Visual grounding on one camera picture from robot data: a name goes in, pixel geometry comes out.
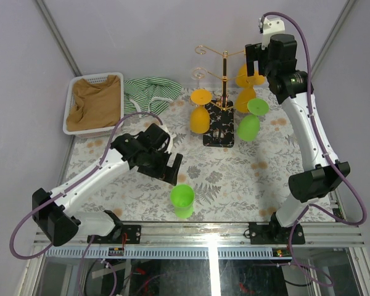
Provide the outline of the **orange wine glass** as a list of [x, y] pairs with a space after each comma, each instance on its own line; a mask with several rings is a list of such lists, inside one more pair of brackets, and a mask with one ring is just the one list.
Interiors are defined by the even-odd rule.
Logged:
[[234, 108], [240, 113], [249, 112], [247, 108], [248, 102], [257, 97], [254, 87], [262, 85], [265, 82], [265, 77], [259, 75], [258, 72], [255, 71], [254, 76], [248, 77], [247, 80], [250, 86], [248, 88], [241, 88], [242, 91], [239, 93], [237, 101], [234, 104]]
[[241, 68], [238, 71], [235, 82], [240, 88], [248, 88], [250, 86], [250, 83], [248, 82], [247, 79], [248, 79], [247, 65], [243, 64], [243, 66], [241, 66]]

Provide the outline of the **green plastic cup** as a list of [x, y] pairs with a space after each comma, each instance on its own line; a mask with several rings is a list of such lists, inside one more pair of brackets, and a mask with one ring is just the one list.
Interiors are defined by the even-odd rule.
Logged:
[[171, 190], [170, 200], [178, 218], [186, 219], [192, 215], [194, 197], [193, 189], [187, 184], [179, 184]]

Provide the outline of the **clear glass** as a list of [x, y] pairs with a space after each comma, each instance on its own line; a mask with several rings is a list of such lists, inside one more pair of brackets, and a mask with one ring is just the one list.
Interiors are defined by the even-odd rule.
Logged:
[[200, 82], [206, 77], [206, 75], [207, 71], [203, 67], [197, 67], [192, 70], [191, 78], [195, 81], [197, 89], [200, 89]]

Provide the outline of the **orange plastic cup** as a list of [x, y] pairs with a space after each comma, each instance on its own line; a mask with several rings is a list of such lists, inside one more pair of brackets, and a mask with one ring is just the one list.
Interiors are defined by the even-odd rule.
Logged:
[[193, 133], [204, 134], [210, 127], [210, 115], [205, 105], [211, 102], [212, 94], [206, 89], [196, 89], [190, 99], [197, 105], [190, 116], [190, 129]]

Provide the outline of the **gold wine glass rack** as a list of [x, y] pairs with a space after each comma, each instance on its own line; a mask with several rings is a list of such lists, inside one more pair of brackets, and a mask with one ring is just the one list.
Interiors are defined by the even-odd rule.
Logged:
[[202, 142], [205, 147], [220, 147], [232, 148], [234, 146], [234, 103], [229, 100], [228, 84], [235, 80], [235, 77], [228, 76], [228, 58], [238, 54], [244, 54], [245, 51], [229, 53], [228, 51], [218, 52], [210, 47], [198, 45], [195, 52], [199, 55], [204, 55], [208, 51], [218, 54], [222, 60], [222, 74], [217, 75], [206, 69], [207, 75], [211, 75], [221, 82], [221, 93], [219, 95], [212, 94], [212, 100], [205, 105], [205, 108], [210, 115], [209, 130], [201, 134]]

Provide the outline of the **green wine glass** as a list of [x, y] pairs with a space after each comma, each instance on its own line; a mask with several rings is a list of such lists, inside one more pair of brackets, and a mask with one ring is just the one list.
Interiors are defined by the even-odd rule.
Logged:
[[253, 141], [260, 130], [259, 117], [269, 112], [269, 106], [263, 99], [254, 98], [248, 101], [247, 110], [249, 114], [239, 123], [237, 135], [243, 141]]

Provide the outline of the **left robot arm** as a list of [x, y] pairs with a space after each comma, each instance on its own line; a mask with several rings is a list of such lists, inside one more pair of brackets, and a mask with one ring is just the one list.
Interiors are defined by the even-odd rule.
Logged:
[[169, 166], [172, 146], [172, 137], [164, 125], [152, 124], [136, 135], [116, 137], [103, 156], [80, 174], [51, 191], [40, 188], [33, 193], [33, 221], [54, 247], [76, 236], [87, 236], [92, 243], [121, 243], [127, 233], [113, 211], [86, 213], [81, 212], [81, 206], [109, 182], [133, 170], [176, 185], [183, 155], [176, 154]]

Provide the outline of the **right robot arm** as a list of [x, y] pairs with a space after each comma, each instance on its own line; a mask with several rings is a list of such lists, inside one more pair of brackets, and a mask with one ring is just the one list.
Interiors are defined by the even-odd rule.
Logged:
[[266, 77], [270, 91], [288, 116], [302, 155], [303, 172], [289, 178], [290, 194], [273, 215], [269, 237], [283, 243], [292, 226], [306, 207], [334, 191], [350, 172], [348, 162], [341, 162], [324, 132], [315, 106], [313, 87], [308, 74], [297, 70], [297, 42], [293, 35], [275, 33], [261, 43], [245, 47], [247, 74]]

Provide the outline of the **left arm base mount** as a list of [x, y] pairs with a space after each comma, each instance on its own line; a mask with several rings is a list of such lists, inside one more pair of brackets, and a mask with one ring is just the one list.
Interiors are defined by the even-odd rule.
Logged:
[[87, 242], [93, 244], [140, 244], [141, 229], [142, 227], [139, 224], [116, 226], [106, 236], [88, 236]]

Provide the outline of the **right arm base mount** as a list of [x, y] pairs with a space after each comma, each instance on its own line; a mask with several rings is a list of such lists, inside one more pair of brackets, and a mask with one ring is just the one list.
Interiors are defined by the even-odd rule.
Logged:
[[[250, 243], [252, 245], [288, 245], [292, 226], [283, 228], [276, 223], [249, 223]], [[292, 234], [292, 244], [304, 245], [305, 236], [301, 225], [297, 224]]]

